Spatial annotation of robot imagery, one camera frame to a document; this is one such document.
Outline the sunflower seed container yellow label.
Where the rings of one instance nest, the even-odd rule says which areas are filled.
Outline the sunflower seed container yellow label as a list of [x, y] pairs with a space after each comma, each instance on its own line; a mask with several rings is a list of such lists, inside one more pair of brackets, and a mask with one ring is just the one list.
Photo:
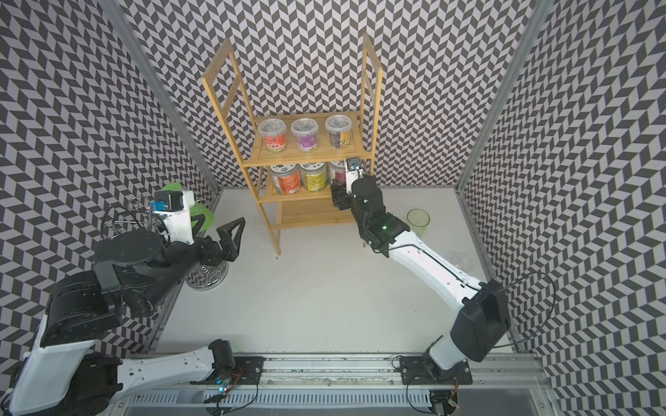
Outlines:
[[328, 184], [325, 162], [304, 163], [298, 166], [303, 187], [308, 192], [320, 192]]

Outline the carrot seed container red label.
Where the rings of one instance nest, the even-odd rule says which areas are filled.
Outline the carrot seed container red label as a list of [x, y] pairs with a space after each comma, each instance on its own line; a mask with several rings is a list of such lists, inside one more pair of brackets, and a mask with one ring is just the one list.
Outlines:
[[270, 166], [274, 187], [282, 195], [295, 194], [301, 189], [301, 180], [296, 164]]

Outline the small clear seed jar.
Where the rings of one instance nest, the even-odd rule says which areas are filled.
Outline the small clear seed jar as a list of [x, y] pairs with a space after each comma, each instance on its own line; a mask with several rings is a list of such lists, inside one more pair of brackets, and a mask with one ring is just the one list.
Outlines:
[[337, 149], [348, 147], [352, 137], [352, 120], [349, 116], [338, 114], [329, 117], [325, 122], [331, 145]]

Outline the small purple seed jar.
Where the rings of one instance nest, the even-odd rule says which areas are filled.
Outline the small purple seed jar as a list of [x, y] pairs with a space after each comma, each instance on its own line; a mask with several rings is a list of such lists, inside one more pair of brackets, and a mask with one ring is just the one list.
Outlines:
[[317, 148], [318, 124], [314, 119], [301, 118], [293, 121], [291, 133], [296, 138], [300, 151], [308, 153]]

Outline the red tomato seed container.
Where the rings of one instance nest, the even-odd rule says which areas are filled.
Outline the red tomato seed container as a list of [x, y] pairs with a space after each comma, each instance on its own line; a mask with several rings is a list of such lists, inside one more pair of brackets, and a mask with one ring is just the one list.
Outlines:
[[258, 124], [258, 133], [267, 149], [272, 153], [281, 153], [286, 147], [286, 124], [281, 119], [267, 119]]

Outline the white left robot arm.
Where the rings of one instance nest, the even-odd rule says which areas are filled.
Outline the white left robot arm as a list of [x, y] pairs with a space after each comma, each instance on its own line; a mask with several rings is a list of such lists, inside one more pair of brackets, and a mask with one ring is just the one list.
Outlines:
[[6, 415], [97, 415], [140, 390], [171, 382], [222, 385], [236, 363], [229, 341], [144, 362], [92, 352], [106, 332], [121, 327], [123, 307], [151, 315], [200, 265], [235, 261], [246, 225], [218, 227], [218, 240], [166, 242], [145, 227], [100, 242], [92, 270], [53, 286], [31, 351], [1, 401]]

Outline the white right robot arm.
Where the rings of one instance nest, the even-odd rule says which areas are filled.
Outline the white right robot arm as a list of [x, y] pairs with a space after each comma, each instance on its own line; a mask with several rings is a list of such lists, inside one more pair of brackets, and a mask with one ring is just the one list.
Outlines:
[[374, 177], [335, 182], [331, 197], [333, 206], [351, 211], [365, 244], [413, 272], [455, 313], [449, 332], [428, 347], [428, 364], [451, 372], [464, 361], [482, 362], [511, 326], [506, 288], [480, 281], [428, 247], [387, 211]]

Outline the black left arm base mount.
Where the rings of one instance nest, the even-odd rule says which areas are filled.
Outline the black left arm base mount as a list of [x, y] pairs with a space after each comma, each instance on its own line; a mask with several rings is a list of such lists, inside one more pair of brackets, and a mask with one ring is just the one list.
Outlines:
[[261, 381], [265, 361], [266, 358], [262, 355], [237, 356], [234, 367], [213, 369], [205, 382], [217, 387], [256, 385]]

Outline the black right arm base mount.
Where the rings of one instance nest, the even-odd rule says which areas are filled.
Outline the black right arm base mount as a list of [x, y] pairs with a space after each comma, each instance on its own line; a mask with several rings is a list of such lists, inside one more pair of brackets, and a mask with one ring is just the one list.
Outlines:
[[397, 355], [391, 365], [407, 385], [467, 386], [473, 384], [468, 363], [457, 363], [451, 369], [441, 369], [430, 358], [416, 355]]

